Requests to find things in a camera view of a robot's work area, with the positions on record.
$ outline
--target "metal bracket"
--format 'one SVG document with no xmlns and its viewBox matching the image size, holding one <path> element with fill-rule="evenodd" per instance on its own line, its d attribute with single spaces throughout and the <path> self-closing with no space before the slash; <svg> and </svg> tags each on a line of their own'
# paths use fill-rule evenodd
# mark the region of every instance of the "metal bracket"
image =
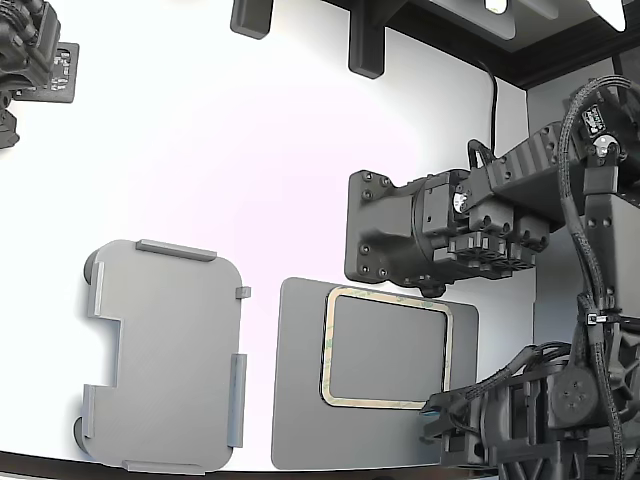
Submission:
<svg viewBox="0 0 640 480">
<path fill-rule="evenodd" d="M 385 26 L 407 0 L 355 0 L 349 32 L 349 70 L 367 78 L 384 73 Z"/>
<path fill-rule="evenodd" d="M 273 0 L 233 0 L 231 30 L 261 40 L 271 30 Z"/>
</svg>

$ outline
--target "white backdrop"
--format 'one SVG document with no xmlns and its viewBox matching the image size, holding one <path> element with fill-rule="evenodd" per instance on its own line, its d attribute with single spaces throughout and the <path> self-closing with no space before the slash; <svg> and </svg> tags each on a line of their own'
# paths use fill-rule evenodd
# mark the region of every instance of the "white backdrop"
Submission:
<svg viewBox="0 0 640 480">
<path fill-rule="evenodd" d="M 346 187 L 465 167 L 488 141 L 486 74 L 393 31 L 375 81 L 348 71 L 348 13 L 276 0 L 271 34 L 229 29 L 231 0 L 55 0 L 81 44 L 72 105 L 14 103 L 22 141 L 0 153 L 0 450 L 83 460 L 83 384 L 110 384 L 116 331 L 85 318 L 82 267 L 114 239 L 216 250 L 253 287 L 243 304 L 245 447 L 229 470 L 272 470 L 279 288 L 346 283 Z M 500 83 L 498 153 L 527 136 L 525 92 Z M 382 288 L 392 290 L 388 285 Z M 532 340 L 533 272 L 470 281 L 479 375 Z"/>
</svg>

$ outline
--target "black robotic arm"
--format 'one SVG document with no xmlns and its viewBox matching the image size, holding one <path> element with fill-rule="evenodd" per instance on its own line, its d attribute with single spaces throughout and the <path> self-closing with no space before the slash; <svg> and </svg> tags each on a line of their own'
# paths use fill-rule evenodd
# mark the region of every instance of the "black robotic arm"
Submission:
<svg viewBox="0 0 640 480">
<path fill-rule="evenodd" d="M 611 87 L 634 101 L 622 106 Z M 580 479 L 590 432 L 608 428 L 623 480 L 622 423 L 640 406 L 639 92 L 619 76 L 596 79 L 562 122 L 501 158 L 469 142 L 468 170 L 399 188 L 373 172 L 351 176 L 350 280 L 438 297 L 458 280 L 534 267 L 563 226 L 576 246 L 585 287 L 573 342 L 525 347 L 485 381 L 433 395 L 423 440 L 441 441 L 443 465 L 494 468 L 505 480 Z M 640 449 L 628 473 L 638 462 Z"/>
</svg>

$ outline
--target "black shelf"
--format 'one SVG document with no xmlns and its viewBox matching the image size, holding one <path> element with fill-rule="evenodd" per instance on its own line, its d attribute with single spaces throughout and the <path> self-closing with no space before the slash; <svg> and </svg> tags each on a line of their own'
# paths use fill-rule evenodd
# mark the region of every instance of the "black shelf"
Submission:
<svg viewBox="0 0 640 480">
<path fill-rule="evenodd" d="M 323 1 L 351 12 L 349 68 L 368 78 L 384 73 L 385 27 L 476 67 L 483 62 L 498 78 L 525 90 L 640 46 L 640 2 L 625 5 L 625 32 L 596 17 L 512 53 L 407 0 Z M 232 29 L 264 37 L 272 14 L 264 6 L 272 3 L 235 0 Z"/>
</svg>

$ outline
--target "beige rectangular frame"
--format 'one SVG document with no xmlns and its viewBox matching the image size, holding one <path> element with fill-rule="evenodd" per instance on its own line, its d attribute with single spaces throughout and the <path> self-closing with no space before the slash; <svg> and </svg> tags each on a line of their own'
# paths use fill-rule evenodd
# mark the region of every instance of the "beige rectangular frame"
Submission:
<svg viewBox="0 0 640 480">
<path fill-rule="evenodd" d="M 377 400 L 366 398 L 339 398 L 331 394 L 331 358 L 333 351 L 333 332 L 335 325 L 335 306 L 339 297 L 359 298 L 373 302 L 399 305 L 403 307 L 420 308 L 434 312 L 444 313 L 446 321 L 446 333 L 444 339 L 444 365 L 442 375 L 442 391 L 448 391 L 451 383 L 451 341 L 453 339 L 453 314 L 447 305 L 432 300 L 404 297 L 385 292 L 360 290 L 351 287 L 334 288 L 327 297 L 327 309 L 325 315 L 324 347 L 322 354 L 322 371 L 320 376 L 321 393 L 324 400 L 334 407 L 355 408 L 384 408 L 400 410 L 420 410 L 425 402 L 408 400 Z"/>
</svg>

